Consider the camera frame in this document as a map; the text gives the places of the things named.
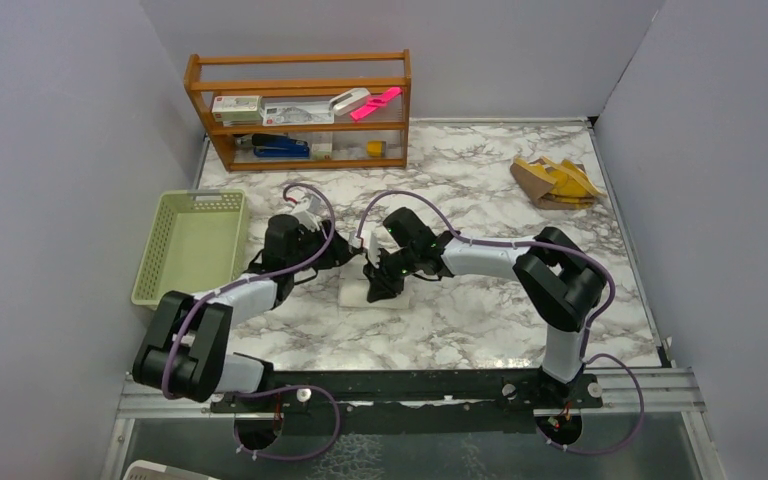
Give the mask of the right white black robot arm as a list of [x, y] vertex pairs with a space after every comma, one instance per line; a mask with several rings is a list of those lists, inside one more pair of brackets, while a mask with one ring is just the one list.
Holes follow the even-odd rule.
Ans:
[[547, 325], [536, 383], [539, 398], [560, 407], [576, 395], [590, 326], [615, 295], [615, 282], [603, 265], [554, 227], [534, 237], [471, 239], [454, 229], [435, 233], [406, 207], [391, 213], [383, 225], [396, 251], [380, 247], [370, 231], [357, 233], [351, 242], [367, 258], [368, 302], [396, 298], [406, 278], [418, 273], [435, 279], [476, 275], [516, 281]]

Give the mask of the white towel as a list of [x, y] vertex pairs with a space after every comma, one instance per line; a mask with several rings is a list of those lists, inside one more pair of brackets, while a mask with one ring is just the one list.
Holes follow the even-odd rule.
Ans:
[[341, 308], [378, 308], [407, 310], [411, 293], [405, 290], [398, 296], [371, 284], [364, 275], [365, 262], [355, 259], [341, 268], [339, 275], [338, 306]]

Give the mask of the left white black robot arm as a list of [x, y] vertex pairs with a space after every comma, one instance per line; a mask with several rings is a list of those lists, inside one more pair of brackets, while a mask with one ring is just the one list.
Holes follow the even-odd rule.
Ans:
[[263, 248], [237, 280], [198, 294], [163, 295], [136, 354], [133, 380], [168, 398], [203, 402], [235, 392], [248, 409], [266, 408], [274, 397], [267, 377], [273, 366], [229, 352], [231, 328], [282, 305], [298, 283], [298, 272], [340, 267], [352, 257], [331, 219], [305, 223], [300, 215], [271, 217]]

